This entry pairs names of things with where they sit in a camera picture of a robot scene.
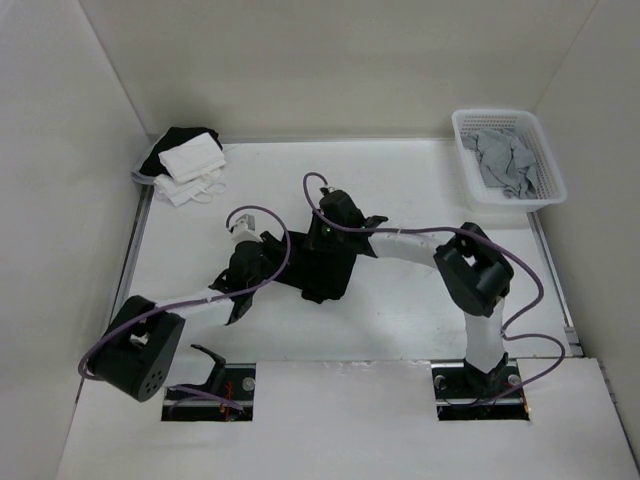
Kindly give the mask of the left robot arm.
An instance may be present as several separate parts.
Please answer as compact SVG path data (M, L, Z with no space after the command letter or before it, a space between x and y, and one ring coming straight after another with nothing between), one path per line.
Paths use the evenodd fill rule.
M224 373L207 363L189 373L189 362L177 357L197 331L239 320L252 305L254 294L281 276L293 253L290 232L284 231L275 246L283 250L270 260L265 233L259 241L237 243L228 267L214 284L194 295L163 305L141 295L129 297L80 361L79 373L138 402L163 388L216 397L223 390Z

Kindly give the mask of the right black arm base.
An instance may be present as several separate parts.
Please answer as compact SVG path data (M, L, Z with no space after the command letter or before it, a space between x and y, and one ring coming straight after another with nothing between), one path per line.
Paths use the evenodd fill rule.
M437 417L441 421L528 421L529 409L521 389L518 364L504 360L483 374L464 361L431 364Z

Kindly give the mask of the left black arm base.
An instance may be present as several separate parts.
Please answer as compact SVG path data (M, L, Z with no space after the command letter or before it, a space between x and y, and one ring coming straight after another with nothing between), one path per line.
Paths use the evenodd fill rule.
M164 422L250 422L253 420L256 365L228 363L210 349L191 344L188 355L174 362L175 373L190 374L178 381L193 392L167 389Z

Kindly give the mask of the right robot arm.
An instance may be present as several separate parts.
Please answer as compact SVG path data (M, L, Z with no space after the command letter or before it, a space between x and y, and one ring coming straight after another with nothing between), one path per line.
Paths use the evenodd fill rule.
M320 191L320 213L313 216L310 227L312 246L325 251L344 248L356 255L399 259L437 270L452 301L464 313L464 384L479 396L495 389L508 361L501 325L514 271L501 253L466 235L484 237L484 231L467 222L461 234L444 244L426 234L371 233L371 228L388 219L364 216L343 190L322 187Z

